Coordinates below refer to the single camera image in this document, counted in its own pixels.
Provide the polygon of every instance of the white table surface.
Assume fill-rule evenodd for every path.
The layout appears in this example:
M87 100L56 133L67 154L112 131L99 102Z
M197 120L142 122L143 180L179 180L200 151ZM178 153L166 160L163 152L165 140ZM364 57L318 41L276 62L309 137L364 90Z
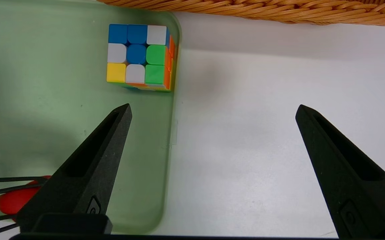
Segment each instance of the white table surface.
M177 131L154 234L336 237L294 116L320 111L385 170L385 27L176 16Z

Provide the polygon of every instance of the cube face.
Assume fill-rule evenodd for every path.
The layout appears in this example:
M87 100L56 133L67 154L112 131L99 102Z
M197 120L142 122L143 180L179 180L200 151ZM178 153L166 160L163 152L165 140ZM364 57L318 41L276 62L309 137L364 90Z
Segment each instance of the cube face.
M107 63L125 63L127 49L124 44L109 43Z
M126 64L107 63L107 82L126 84Z
M165 65L166 46L150 45L147 48L147 63L151 65Z
M110 24L108 30L108 43L127 44L127 25Z
M142 44L147 43L147 25L135 25L130 24L127 26L127 41L130 44Z
M169 90L170 71L162 65L146 65L145 84L156 90Z
M141 64L129 64L126 67L126 84L134 87L145 85L145 67Z
M144 45L132 44L127 48L127 62L145 64L147 48Z
M107 82L170 91L175 48L166 26L110 24Z
M166 45L167 27L148 25L147 29L147 44L148 45Z

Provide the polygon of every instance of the translucent green plastic tray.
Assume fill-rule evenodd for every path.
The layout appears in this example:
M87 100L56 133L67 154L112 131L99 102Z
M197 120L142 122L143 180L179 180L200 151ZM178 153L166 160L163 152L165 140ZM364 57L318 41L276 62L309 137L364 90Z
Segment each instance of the translucent green plastic tray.
M106 83L110 23L166 25L179 46L179 23L167 12L0 0L0 177L52 174L113 108L130 103L107 215L113 231L141 234L164 211L174 97Z

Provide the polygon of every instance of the red object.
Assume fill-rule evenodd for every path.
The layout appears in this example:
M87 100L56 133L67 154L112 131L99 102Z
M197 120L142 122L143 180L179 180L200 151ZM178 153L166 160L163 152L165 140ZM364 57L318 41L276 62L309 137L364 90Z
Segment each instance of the red object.
M0 211L7 215L17 214L18 211L37 193L40 187L25 188L0 195Z

